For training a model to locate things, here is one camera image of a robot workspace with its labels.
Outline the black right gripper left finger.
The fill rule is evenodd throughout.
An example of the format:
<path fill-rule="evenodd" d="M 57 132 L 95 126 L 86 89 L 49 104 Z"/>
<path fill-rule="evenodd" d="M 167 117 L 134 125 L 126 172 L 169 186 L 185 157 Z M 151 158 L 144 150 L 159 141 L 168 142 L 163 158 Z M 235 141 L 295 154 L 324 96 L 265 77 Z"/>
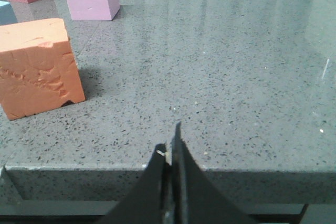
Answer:
<path fill-rule="evenodd" d="M 162 223 L 166 146 L 155 146 L 147 168 L 131 191 L 98 223 Z"/>

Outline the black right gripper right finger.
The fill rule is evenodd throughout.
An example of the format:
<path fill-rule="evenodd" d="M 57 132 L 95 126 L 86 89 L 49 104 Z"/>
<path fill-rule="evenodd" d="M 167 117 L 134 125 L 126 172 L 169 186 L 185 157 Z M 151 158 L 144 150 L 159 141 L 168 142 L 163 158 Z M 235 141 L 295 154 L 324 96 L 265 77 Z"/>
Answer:
<path fill-rule="evenodd" d="M 181 138 L 180 122 L 172 139 L 172 186 L 175 223 L 256 223 L 206 178 Z"/>

